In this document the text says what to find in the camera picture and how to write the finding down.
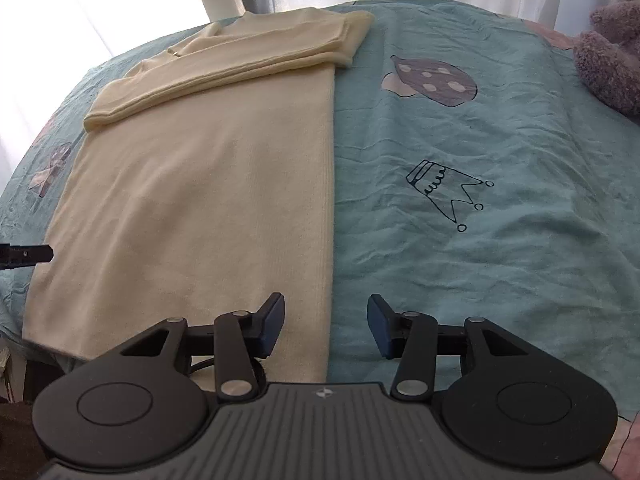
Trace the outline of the cream knit sweater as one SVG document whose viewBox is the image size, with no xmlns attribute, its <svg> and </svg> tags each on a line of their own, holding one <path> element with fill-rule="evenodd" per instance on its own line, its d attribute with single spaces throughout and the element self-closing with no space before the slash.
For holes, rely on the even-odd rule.
<svg viewBox="0 0 640 480">
<path fill-rule="evenodd" d="M 335 72 L 366 11 L 210 24 L 107 84 L 29 284 L 22 335 L 93 359 L 164 318 L 208 324 L 284 296 L 268 376 L 329 357 Z"/>
</svg>

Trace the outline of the purple plush toy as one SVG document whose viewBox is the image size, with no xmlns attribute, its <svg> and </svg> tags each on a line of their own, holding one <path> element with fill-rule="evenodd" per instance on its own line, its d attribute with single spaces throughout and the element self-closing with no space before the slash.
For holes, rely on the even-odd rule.
<svg viewBox="0 0 640 480">
<path fill-rule="evenodd" d="M 627 116 L 639 115 L 639 3 L 602 6 L 574 44 L 574 64 L 587 89 Z"/>
</svg>

